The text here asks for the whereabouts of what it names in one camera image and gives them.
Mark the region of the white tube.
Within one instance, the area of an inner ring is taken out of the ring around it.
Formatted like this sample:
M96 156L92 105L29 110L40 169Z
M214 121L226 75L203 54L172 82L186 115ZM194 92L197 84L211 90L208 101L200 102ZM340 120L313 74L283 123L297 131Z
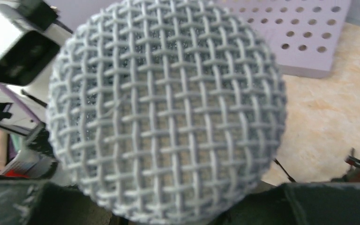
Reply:
M124 0L61 47L46 124L63 170L99 206L203 224L269 170L286 103L273 53L236 15L205 0Z

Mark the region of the white music stand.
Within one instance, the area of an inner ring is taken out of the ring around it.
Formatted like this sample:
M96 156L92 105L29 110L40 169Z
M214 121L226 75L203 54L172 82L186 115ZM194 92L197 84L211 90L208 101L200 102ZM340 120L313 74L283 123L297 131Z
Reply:
M351 1L217 0L264 36L286 75L325 78Z

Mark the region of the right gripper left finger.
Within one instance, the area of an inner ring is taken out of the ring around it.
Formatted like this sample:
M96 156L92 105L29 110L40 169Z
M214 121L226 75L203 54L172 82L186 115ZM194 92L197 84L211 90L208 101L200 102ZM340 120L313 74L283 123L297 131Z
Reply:
M112 213L74 187L0 180L0 225L108 225Z

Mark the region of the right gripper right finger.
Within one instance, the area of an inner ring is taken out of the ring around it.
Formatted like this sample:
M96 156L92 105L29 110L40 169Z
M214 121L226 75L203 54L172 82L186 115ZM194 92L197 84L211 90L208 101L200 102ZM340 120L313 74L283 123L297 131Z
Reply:
M213 225L360 225L360 183L262 182Z

